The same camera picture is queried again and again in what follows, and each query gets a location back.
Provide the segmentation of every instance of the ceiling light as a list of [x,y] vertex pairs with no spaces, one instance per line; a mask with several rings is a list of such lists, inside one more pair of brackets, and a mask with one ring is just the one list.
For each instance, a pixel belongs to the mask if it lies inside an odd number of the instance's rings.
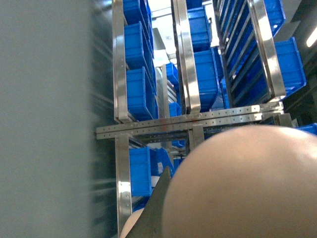
[[317,40],[317,27],[315,28],[315,30],[312,32],[311,36],[306,41],[307,46],[308,47],[312,46],[316,40]]

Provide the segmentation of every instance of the metal rail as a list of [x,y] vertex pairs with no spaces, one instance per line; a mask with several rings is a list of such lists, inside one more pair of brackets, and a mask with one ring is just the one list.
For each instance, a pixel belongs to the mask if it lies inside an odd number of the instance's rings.
[[[261,121],[272,113],[283,114],[283,104],[281,102],[254,105],[241,108],[220,110],[208,113],[193,115],[182,115],[179,117],[157,119],[143,122],[131,122],[119,125],[98,127],[96,129],[97,139],[115,138],[116,135],[129,133],[136,138],[148,137],[151,142],[171,141],[179,137],[168,137],[168,134],[175,132],[185,132],[192,129],[195,124],[202,124],[204,128],[238,125]],[[162,140],[155,141],[152,138],[162,137]]]

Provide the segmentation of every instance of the metal bracket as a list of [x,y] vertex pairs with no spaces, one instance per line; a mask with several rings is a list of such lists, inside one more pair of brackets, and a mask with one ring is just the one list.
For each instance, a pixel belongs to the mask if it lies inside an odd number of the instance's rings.
[[193,151],[198,145],[204,142],[204,127],[202,124],[195,124],[191,130],[188,130],[189,146]]

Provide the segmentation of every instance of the metal upright post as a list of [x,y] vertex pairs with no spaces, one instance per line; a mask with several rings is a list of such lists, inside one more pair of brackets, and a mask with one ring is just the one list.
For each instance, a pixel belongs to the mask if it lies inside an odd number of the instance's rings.
[[125,123],[133,118],[127,103],[123,0],[112,0],[112,22],[114,120]]
[[200,112],[201,102],[186,0],[172,0],[171,6],[182,109],[186,114],[195,114]]
[[162,74],[157,73],[157,87],[159,118],[169,118],[166,64],[162,66]]
[[193,151],[205,140],[204,127],[202,124],[195,124],[191,130],[188,130],[189,147]]
[[129,134],[115,136],[118,237],[132,214]]
[[271,101],[279,101],[286,96],[286,90],[279,67],[274,39],[264,0],[248,0],[251,20],[268,85]]

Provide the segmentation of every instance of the blue crate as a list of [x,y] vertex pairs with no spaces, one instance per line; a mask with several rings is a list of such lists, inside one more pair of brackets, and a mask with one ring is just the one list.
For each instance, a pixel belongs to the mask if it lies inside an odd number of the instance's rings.
[[198,8],[203,6],[203,0],[186,0],[187,9]]
[[[275,47],[286,89],[286,95],[288,97],[306,85],[303,64],[294,38],[291,38],[288,41],[275,43]],[[243,100],[236,106],[251,105],[258,102],[265,103],[269,99],[268,97],[265,97],[267,95],[267,82],[260,58],[255,61],[251,70],[244,78],[244,82],[240,83],[240,86],[234,93],[234,97],[237,98],[239,94],[245,90],[245,85],[248,85],[258,75],[258,81],[252,86],[250,92],[243,96]]]
[[[284,22],[285,22],[285,14],[284,14],[284,10],[283,10],[283,6],[281,3],[281,0],[265,0],[265,6],[266,6],[266,10],[267,10],[267,15],[268,15],[268,19],[269,19],[269,23],[271,26],[271,31],[273,36],[275,36],[277,34],[277,32],[279,31],[279,29],[283,26]],[[245,19],[247,18],[249,14],[249,9],[246,5],[246,7],[244,7],[244,10],[242,11],[242,16],[238,22],[238,27],[236,30],[236,33],[234,35],[231,35],[231,33],[229,34],[228,38],[232,37],[232,41],[231,44],[228,48],[228,53],[226,55],[226,57],[229,57],[229,55],[231,54],[232,50],[233,50],[233,46],[234,43],[237,42],[237,38],[238,35],[240,33],[239,29],[242,29],[242,26],[245,22]],[[239,40],[239,44],[237,45],[236,51],[233,54],[232,60],[229,63],[229,71],[233,68],[234,64],[236,63],[243,47],[245,46],[248,37],[250,36],[250,34],[253,31],[253,27],[251,24],[251,21],[249,22],[249,24],[246,27],[246,30],[244,31],[244,34],[242,36],[242,38]],[[253,50],[253,48],[256,45],[256,40],[253,38],[253,40],[250,42],[249,44],[249,48],[246,50],[246,53],[244,55],[244,57],[240,60],[237,70],[236,70],[236,74],[239,72],[239,70],[241,69],[242,65],[245,63],[245,61],[247,60],[247,58],[249,57],[251,51]]]
[[154,95],[157,95],[157,75],[155,73],[155,67],[154,67],[154,62],[152,61],[151,63],[152,65],[152,83],[151,83],[151,86],[152,86],[152,92],[154,93]]
[[129,25],[141,22],[146,39],[152,42],[149,47],[153,54],[152,13],[148,4],[144,0],[123,0],[123,12]]
[[290,96],[306,85],[306,77],[295,38],[275,43],[286,95]]
[[272,35],[275,36],[285,23],[286,17],[281,0],[264,0]]
[[222,89],[218,87],[218,95],[216,97],[216,100],[211,108],[212,111],[222,110],[225,109],[225,102],[223,101],[223,93]]
[[174,159],[174,169],[177,171],[180,164],[183,162],[184,159]]
[[156,94],[156,83],[153,79],[153,58],[149,42],[145,38],[141,22],[124,27],[125,60],[130,69],[145,67],[151,77],[152,91]]
[[209,49],[212,38],[205,7],[188,10],[188,19],[194,52]]
[[127,71],[128,111],[138,121],[152,120],[157,116],[155,96],[144,67]]
[[123,0],[123,13],[129,25],[143,22],[149,17],[144,0]]
[[160,148],[157,150],[157,161],[161,161],[163,164],[163,168],[165,169],[166,166],[169,166],[170,175],[171,177],[175,174],[174,166],[168,156],[168,153],[165,149]]
[[228,94],[227,94],[227,87],[226,87],[225,79],[221,80],[220,88],[221,88],[221,91],[222,91],[223,106],[224,106],[225,109],[229,109],[230,108],[230,104],[229,104],[229,98],[228,98]]
[[182,115],[182,109],[178,103],[169,104],[169,116],[176,117]]
[[[169,104],[169,116],[176,117],[182,115],[182,109],[178,103],[170,103]],[[185,140],[174,140],[172,141],[172,146],[177,148],[185,147]]]
[[166,65],[166,75],[167,79],[174,85],[174,87],[179,85],[178,71],[173,63],[168,63]]
[[219,52],[218,52],[218,47],[213,47],[212,48],[212,54],[213,54],[214,59],[215,59],[218,80],[222,80],[223,77],[224,77],[224,74],[223,74],[221,57],[220,57]]
[[163,164],[161,160],[158,160],[157,151],[150,149],[150,161],[151,161],[151,176],[161,176],[163,173]]
[[150,148],[130,149],[130,176],[132,196],[152,194]]
[[208,112],[218,95],[217,70],[212,49],[194,54],[201,112]]
[[317,135],[317,123],[306,125],[306,126],[301,126],[301,127],[296,128],[296,129]]

